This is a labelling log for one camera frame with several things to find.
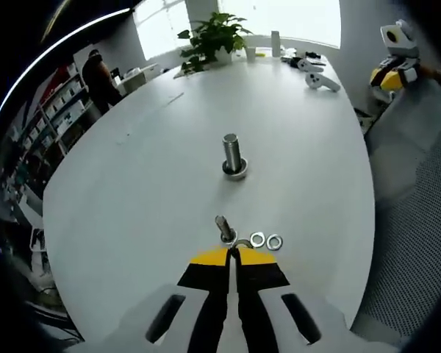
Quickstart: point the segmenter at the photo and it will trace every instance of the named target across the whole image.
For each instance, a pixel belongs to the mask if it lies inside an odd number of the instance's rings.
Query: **green leaves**
[[[180,32],[178,38],[189,39],[192,46],[180,54],[187,58],[182,70],[186,74],[203,71],[204,64],[216,61],[215,52],[222,47],[228,53],[245,48],[245,41],[239,33],[251,32],[238,23],[242,21],[246,19],[229,13],[211,13],[209,21],[194,21],[200,23],[200,26],[193,30],[193,36],[187,29]]]
[[[178,38],[179,39],[190,39],[190,31],[188,31],[187,29],[185,29],[183,32],[180,32],[178,34]]]

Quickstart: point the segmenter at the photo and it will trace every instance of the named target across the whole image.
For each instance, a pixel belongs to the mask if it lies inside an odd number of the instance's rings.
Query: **person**
[[[103,58],[97,49],[88,55],[88,60],[83,66],[82,76],[88,86],[90,98],[103,115],[110,107],[115,106],[123,98],[111,83],[111,73],[103,63]]]

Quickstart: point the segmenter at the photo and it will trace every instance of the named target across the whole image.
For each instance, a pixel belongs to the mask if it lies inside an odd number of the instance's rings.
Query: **window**
[[[282,38],[307,40],[339,48],[340,0],[218,0],[223,13],[247,19],[255,35],[279,31]]]
[[[178,33],[190,29],[184,0],[145,0],[134,12],[137,35],[147,60],[190,45]]]

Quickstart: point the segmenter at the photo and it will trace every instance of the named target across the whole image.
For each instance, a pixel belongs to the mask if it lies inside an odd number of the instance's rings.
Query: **white cup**
[[[253,63],[255,61],[255,58],[257,57],[257,48],[245,48],[245,53],[247,54],[247,63]]]

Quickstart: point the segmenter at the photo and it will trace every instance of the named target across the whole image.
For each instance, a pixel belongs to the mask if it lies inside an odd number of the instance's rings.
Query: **white table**
[[[191,257],[220,244],[214,217],[247,238],[278,233],[290,282],[325,296],[350,326],[373,252],[373,184],[359,122],[341,90],[258,58],[126,97],[72,148],[44,192],[44,229],[62,300],[87,340]],[[330,65],[325,75],[338,81]],[[223,178],[222,137],[236,133],[248,176]]]

